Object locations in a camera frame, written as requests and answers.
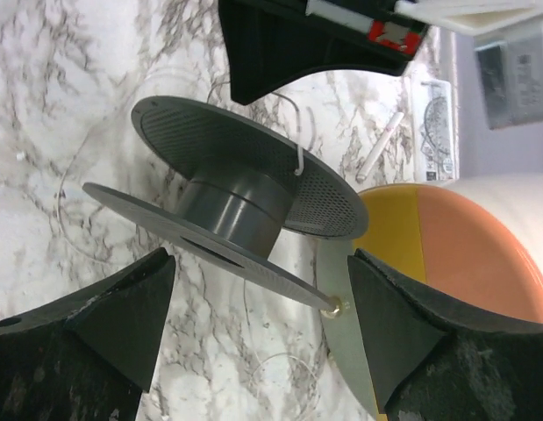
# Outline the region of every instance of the gray wall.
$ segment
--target gray wall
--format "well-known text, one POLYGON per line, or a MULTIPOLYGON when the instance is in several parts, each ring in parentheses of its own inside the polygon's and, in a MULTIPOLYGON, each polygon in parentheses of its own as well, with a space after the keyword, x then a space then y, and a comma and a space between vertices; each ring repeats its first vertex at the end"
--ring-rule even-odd
POLYGON ((474 42, 457 36, 461 177, 543 171, 543 123, 491 131, 482 104, 474 42))

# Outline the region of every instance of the textured disc surface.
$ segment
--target textured disc surface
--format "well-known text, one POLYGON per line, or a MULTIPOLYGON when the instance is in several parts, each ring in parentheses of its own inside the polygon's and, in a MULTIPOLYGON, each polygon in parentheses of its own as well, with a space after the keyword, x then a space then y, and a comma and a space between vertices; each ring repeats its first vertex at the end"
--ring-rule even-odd
POLYGON ((368 414, 375 418, 378 414, 375 392, 347 267, 347 257, 353 254, 351 241, 318 243, 318 288, 328 296, 336 296, 344 304, 341 314, 334 319, 322 317, 322 324, 330 353, 347 386, 368 414))
POLYGON ((122 217, 220 268, 299 303, 331 309, 327 296, 308 283, 204 228, 108 187, 86 183, 83 189, 122 217))
POLYGON ((335 239, 357 238, 367 229, 367 211, 351 186, 307 151, 296 176, 297 145, 247 118, 190 99, 153 96, 135 105, 132 123, 187 179, 208 160, 238 161, 275 179, 294 195, 286 229, 335 239))

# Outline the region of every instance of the white marble countertop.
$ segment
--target white marble countertop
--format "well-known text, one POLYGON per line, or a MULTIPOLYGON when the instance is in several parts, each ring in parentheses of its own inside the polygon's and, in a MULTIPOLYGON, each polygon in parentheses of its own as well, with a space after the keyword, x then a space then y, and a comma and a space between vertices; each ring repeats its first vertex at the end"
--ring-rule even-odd
MULTIPOLYGON (((227 79, 216 9, 211 0, 0 0, 0 319, 165 246, 178 272, 138 420, 367 419, 326 358, 316 311, 247 285, 250 335, 242 280, 82 192, 100 182, 175 205, 181 177, 141 143, 130 109, 151 95, 206 101, 227 79)), ((430 57, 418 62, 429 68, 430 57)), ((302 144, 355 189, 412 180, 409 113, 372 174, 358 176, 391 115, 408 112, 404 78, 328 72, 281 92, 301 110, 302 144)), ((294 110, 276 96, 240 107, 223 85, 210 102, 297 139, 294 110)), ((315 249, 283 232, 271 260, 313 282, 315 249)))

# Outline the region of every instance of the marble surface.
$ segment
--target marble surface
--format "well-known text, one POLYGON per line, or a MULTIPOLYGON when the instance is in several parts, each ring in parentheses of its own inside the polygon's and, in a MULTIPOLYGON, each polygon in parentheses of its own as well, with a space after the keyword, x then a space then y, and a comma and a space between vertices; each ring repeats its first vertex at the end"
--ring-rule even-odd
MULTIPOLYGON (((411 72, 437 70, 437 40, 428 44, 411 72)), ((299 139, 357 190, 412 180, 405 78, 339 71, 292 83, 281 93, 300 109, 297 136, 289 102, 235 105, 218 85, 226 72, 215 1, 0 0, 0 318, 165 246, 178 271, 138 420, 368 419, 326 358, 316 311, 252 285, 244 295, 243 280, 82 192, 100 182, 172 209, 182 179, 141 143, 130 109, 158 94, 207 101, 213 86, 210 103, 299 139), (363 177, 396 111, 404 121, 363 177)), ((315 251, 315 240, 283 232, 271 260, 313 282, 315 251)))

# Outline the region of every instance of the spool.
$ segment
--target spool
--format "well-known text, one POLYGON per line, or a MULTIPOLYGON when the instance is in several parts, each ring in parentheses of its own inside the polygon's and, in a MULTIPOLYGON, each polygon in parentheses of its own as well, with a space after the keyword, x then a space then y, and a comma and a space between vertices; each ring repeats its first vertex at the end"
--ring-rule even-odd
POLYGON ((132 123, 150 149, 189 180, 176 209, 163 210, 97 184, 84 190, 148 231, 263 288, 326 311, 337 302, 268 261, 282 228, 321 239, 367 229, 364 204, 321 160, 255 122, 215 106, 149 97, 132 123))

